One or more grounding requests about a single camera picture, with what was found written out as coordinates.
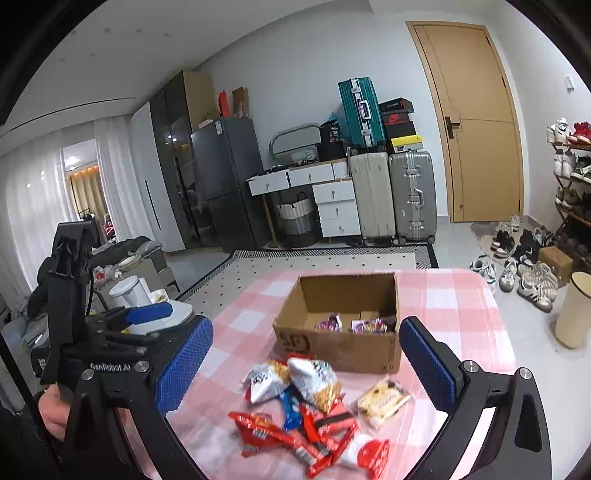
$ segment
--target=red sneaker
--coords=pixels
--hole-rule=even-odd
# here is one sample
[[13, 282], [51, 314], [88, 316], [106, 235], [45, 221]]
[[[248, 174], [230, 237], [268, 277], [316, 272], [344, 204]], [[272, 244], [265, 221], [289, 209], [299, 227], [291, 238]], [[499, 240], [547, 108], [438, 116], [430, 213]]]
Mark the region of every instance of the red sneaker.
[[588, 122], [583, 122], [581, 124], [582, 132], [577, 135], [577, 140], [580, 144], [591, 145], [591, 131], [589, 130], [590, 127], [591, 125], [589, 125]]
[[582, 135], [583, 131], [581, 129], [581, 124], [575, 124], [574, 125], [574, 132], [570, 135], [568, 135], [566, 138], [569, 141], [569, 143], [574, 143], [577, 144], [579, 143], [579, 139], [577, 138], [577, 135]]

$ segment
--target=table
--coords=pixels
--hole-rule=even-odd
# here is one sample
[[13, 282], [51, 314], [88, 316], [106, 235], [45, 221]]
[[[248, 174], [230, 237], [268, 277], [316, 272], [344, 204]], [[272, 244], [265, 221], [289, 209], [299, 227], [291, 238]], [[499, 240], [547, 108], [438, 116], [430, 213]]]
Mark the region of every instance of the table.
[[[168, 421], [197, 464], [210, 479], [303, 479], [302, 464], [287, 450], [276, 449], [244, 459], [230, 411], [247, 411], [242, 380], [253, 364], [282, 355], [275, 345], [272, 322], [285, 296], [305, 271], [278, 271], [255, 280], [214, 320], [214, 342], [178, 410]], [[331, 273], [314, 272], [315, 274]], [[490, 372], [513, 374], [515, 356], [495, 299], [483, 279], [469, 270], [433, 269], [395, 271], [400, 295], [400, 317], [416, 315], [458, 358], [475, 360]], [[353, 402], [383, 375], [337, 372]], [[392, 448], [383, 479], [400, 480], [431, 443], [446, 415], [435, 411], [404, 354], [396, 379], [413, 395], [378, 433], [390, 438]], [[253, 408], [267, 411], [278, 424], [284, 415], [277, 400]], [[475, 435], [453, 478], [468, 472], [485, 438], [492, 412], [482, 415]], [[145, 451], [135, 447], [137, 432], [128, 435], [144, 471], [159, 478]], [[365, 479], [360, 472], [332, 467], [318, 479]]]

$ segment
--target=drawer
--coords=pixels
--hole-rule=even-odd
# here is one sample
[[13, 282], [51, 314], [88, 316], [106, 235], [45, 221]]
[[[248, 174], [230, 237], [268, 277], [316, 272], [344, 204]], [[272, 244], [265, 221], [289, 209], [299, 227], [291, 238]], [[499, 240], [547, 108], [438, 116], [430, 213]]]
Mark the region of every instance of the drawer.
[[347, 162], [346, 161], [340, 161], [340, 162], [334, 162], [333, 163], [333, 173], [335, 174], [335, 178], [336, 179], [344, 179], [346, 177], [348, 177], [348, 173], [347, 172]]
[[333, 220], [341, 218], [357, 218], [357, 202], [345, 200], [344, 202], [320, 203], [318, 205], [318, 216], [320, 220]]
[[309, 185], [321, 181], [334, 180], [335, 174], [332, 170], [332, 164], [313, 165], [311, 167], [297, 168], [290, 170], [290, 184], [292, 187], [298, 185]]
[[314, 185], [312, 189], [314, 190], [316, 203], [355, 200], [353, 180], [331, 181], [321, 185]]
[[277, 192], [278, 190], [287, 190], [290, 187], [287, 181], [287, 171], [276, 171], [254, 177], [248, 180], [248, 185], [251, 188], [251, 195], [262, 195], [263, 193]]
[[359, 219], [347, 217], [342, 219], [321, 220], [322, 235], [326, 238], [330, 236], [361, 235]]

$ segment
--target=chip bag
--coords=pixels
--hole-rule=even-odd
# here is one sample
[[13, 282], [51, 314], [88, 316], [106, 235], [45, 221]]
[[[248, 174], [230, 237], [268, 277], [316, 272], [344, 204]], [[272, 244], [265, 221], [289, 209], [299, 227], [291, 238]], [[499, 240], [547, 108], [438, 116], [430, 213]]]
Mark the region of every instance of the chip bag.
[[289, 370], [277, 360], [255, 365], [246, 377], [250, 382], [246, 399], [251, 403], [262, 403], [281, 394], [290, 384]]
[[327, 362], [290, 358], [287, 361], [291, 381], [304, 400], [328, 413], [341, 391], [341, 384]]

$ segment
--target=teal suitcase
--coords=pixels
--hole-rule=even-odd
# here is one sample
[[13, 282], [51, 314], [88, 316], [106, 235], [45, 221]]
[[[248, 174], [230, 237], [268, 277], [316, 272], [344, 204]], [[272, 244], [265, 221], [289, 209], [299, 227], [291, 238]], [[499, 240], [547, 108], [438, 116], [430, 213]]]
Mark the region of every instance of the teal suitcase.
[[361, 148], [386, 141], [374, 84], [369, 77], [339, 82], [340, 97], [349, 124], [351, 143]]

